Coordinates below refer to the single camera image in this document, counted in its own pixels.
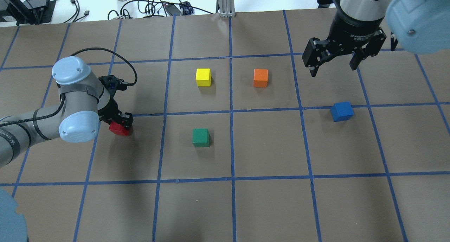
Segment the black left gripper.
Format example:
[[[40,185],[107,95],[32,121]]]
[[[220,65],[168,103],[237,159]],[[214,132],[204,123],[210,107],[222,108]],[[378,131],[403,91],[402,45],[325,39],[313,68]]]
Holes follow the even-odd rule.
[[[99,120],[104,123],[119,123],[127,131],[130,131],[134,121],[132,113],[122,113],[119,111],[118,105],[114,98],[110,98],[106,106],[98,110],[98,117]]]

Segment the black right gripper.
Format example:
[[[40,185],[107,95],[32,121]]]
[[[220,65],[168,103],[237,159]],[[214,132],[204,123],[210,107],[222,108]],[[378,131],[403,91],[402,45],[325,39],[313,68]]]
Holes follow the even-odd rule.
[[[387,39],[380,27],[383,19],[363,21],[337,12],[326,39],[312,37],[305,47],[302,60],[311,77],[317,75],[321,65],[338,56],[352,55],[349,65],[353,71],[366,58],[377,56]]]

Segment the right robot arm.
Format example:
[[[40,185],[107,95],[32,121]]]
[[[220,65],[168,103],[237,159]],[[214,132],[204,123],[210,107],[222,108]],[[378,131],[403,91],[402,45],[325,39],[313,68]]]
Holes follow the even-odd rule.
[[[315,77],[321,65],[352,55],[356,70],[376,56],[384,42],[391,51],[400,44],[411,53],[428,54],[449,48],[449,0],[317,0],[320,7],[336,6],[328,37],[312,37],[302,60]]]

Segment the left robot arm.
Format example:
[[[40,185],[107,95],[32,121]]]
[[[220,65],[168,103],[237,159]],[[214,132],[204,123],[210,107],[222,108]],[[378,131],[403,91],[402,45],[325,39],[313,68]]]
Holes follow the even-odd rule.
[[[101,121],[114,134],[130,133],[133,115],[119,110],[114,95],[137,80],[126,82],[114,75],[97,77],[77,56],[57,61],[51,74],[58,86],[59,104],[1,118],[1,167],[31,146],[53,139],[89,142],[98,136]]]

